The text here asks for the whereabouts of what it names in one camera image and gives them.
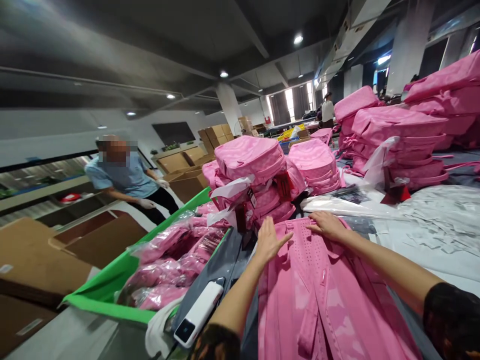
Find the black pants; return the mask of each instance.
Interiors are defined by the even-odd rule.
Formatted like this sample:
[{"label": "black pants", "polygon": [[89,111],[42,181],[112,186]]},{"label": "black pants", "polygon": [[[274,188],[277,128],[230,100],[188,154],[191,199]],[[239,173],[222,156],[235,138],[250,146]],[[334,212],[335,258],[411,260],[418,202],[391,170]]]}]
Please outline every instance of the black pants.
[{"label": "black pants", "polygon": [[[145,199],[151,200],[154,203],[157,203],[158,205],[164,207],[168,210],[170,215],[172,215],[179,209],[173,196],[170,195],[169,192],[163,187],[160,187],[157,191],[155,191],[152,195],[147,196]],[[141,213],[145,214],[145,216],[156,225],[160,225],[162,222],[165,221],[165,216],[163,216],[156,207],[154,207],[153,209],[146,209],[133,202],[130,202],[129,204]]]}]

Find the man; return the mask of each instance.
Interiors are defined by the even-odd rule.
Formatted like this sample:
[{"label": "man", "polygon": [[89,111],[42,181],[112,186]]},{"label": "man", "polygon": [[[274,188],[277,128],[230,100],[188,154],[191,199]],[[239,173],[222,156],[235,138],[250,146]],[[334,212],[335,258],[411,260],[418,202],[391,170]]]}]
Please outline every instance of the man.
[{"label": "man", "polygon": [[332,102],[332,92],[325,95],[325,101],[321,105],[321,127],[322,129],[334,127],[334,103]]},{"label": "man", "polygon": [[115,135],[104,135],[95,141],[98,157],[85,166],[85,173],[95,189],[122,200],[159,225],[165,217],[156,203],[173,214],[179,207],[164,188],[169,183],[145,167],[139,154]]}]

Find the forearm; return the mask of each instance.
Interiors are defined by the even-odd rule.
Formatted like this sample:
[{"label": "forearm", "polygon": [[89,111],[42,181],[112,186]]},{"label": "forearm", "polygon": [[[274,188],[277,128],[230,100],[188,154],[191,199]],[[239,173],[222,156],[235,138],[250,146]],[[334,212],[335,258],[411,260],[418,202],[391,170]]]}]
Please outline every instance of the forearm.
[{"label": "forearm", "polygon": [[429,290],[442,279],[406,257],[348,230],[342,243],[365,260],[386,283],[418,314],[424,311]]},{"label": "forearm", "polygon": [[255,256],[235,285],[226,294],[209,324],[218,324],[235,332],[240,340],[244,334],[247,313],[265,263]]}]

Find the concrete pillar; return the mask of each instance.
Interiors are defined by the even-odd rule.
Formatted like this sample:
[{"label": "concrete pillar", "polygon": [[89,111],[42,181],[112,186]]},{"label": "concrete pillar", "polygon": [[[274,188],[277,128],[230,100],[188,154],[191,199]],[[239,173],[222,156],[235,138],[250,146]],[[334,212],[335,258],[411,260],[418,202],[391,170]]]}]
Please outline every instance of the concrete pillar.
[{"label": "concrete pillar", "polygon": [[239,102],[232,87],[226,83],[219,83],[215,89],[216,96],[220,100],[221,109],[226,117],[233,135],[242,135],[239,118],[242,117]]},{"label": "concrete pillar", "polygon": [[343,97],[346,98],[351,93],[356,92],[362,87],[364,76],[364,66],[359,64],[352,66],[345,71],[343,78]]},{"label": "concrete pillar", "polygon": [[448,65],[460,59],[460,53],[464,45],[465,37],[467,35],[467,28],[454,32],[448,37],[446,42],[443,58],[441,59],[440,69],[446,68]]},{"label": "concrete pillar", "polygon": [[417,1],[398,24],[391,53],[386,93],[401,94],[420,72],[436,0]]}]

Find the recessed light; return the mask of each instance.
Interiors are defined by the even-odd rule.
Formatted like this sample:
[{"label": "recessed light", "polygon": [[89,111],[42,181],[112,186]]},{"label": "recessed light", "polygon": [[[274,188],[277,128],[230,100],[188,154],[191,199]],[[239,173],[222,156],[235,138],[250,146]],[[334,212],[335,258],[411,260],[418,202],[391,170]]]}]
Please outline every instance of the recessed light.
[{"label": "recessed light", "polygon": [[300,44],[303,41],[303,39],[304,39],[304,37],[299,34],[299,35],[295,36],[295,39],[293,40],[293,43],[295,45]]}]

